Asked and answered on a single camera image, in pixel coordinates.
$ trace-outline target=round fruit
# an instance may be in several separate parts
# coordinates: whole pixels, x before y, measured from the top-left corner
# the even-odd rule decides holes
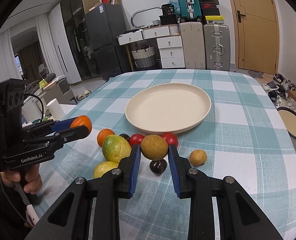
[[[89,134],[91,133],[92,122],[88,116],[86,116],[86,115],[78,116],[75,120],[73,120],[73,122],[70,125],[70,128],[74,128],[74,127],[81,126],[81,125],[86,126],[88,128]]]
[[[121,136],[121,137],[124,138],[127,142],[129,142],[129,139],[130,139],[129,135],[127,135],[127,134],[125,134],[125,133],[122,133],[122,134],[120,134],[119,136]]]
[[[167,142],[168,146],[170,146],[170,144],[174,144],[176,148],[178,147],[178,139],[176,135],[166,132],[161,137],[163,137],[163,139]]]
[[[167,162],[164,159],[151,161],[149,168],[154,174],[163,174],[167,168]]]
[[[143,156],[152,161],[158,161],[167,155],[168,144],[159,135],[146,136],[140,144]]]
[[[142,134],[139,134],[139,133],[133,134],[129,139],[130,147],[132,147],[134,144],[141,144],[144,138],[145,137]]]
[[[130,155],[129,143],[119,135],[108,135],[104,140],[103,154],[106,160],[119,163],[122,158]]]
[[[110,171],[110,170],[117,168],[117,167],[118,167],[118,163],[114,163],[114,162],[102,162],[102,163],[98,164],[94,168],[94,179],[100,178],[107,171]]]
[[[101,130],[98,135],[97,135],[97,143],[100,147],[103,146],[104,140],[108,135],[113,135],[115,134],[112,130],[106,128]]]
[[[204,165],[207,160],[207,154],[204,150],[193,150],[189,155],[189,161],[192,166]]]

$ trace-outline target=plaid tablecloth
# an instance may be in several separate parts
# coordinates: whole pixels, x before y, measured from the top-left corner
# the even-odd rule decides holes
[[[79,176],[92,179],[93,169],[104,161],[96,142],[98,132],[139,131],[125,117],[128,101],[147,87],[186,83],[205,90],[212,106],[205,120],[178,134],[180,156],[204,149],[208,159],[199,167],[208,176],[231,175],[257,202],[285,239],[296,235],[296,155],[285,126],[269,97],[252,77],[224,71],[152,70],[119,75],[78,103],[66,118],[85,114],[93,122],[91,134],[66,144],[56,157],[40,166],[44,183],[39,216]],[[149,169],[142,156],[136,193],[120,200],[121,239],[187,239],[189,200],[176,197],[170,169],[162,176]],[[216,238],[219,222],[214,203]]]

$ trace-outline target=green lemon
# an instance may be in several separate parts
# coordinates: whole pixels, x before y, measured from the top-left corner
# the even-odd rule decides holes
[[[130,155],[129,143],[119,135],[108,135],[102,146],[106,160],[119,163],[122,158]]]
[[[94,179],[100,178],[107,171],[110,171],[110,170],[117,168],[117,167],[118,167],[118,163],[114,163],[114,162],[102,162],[102,163],[98,164],[94,168]]]

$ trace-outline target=wooden door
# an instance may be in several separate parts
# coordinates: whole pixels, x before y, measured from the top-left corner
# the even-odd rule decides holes
[[[273,0],[235,2],[238,68],[274,74],[278,58],[278,20]]]

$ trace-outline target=teal suitcase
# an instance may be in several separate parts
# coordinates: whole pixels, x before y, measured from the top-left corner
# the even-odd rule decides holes
[[[178,0],[182,17],[197,19],[201,17],[199,0]]]

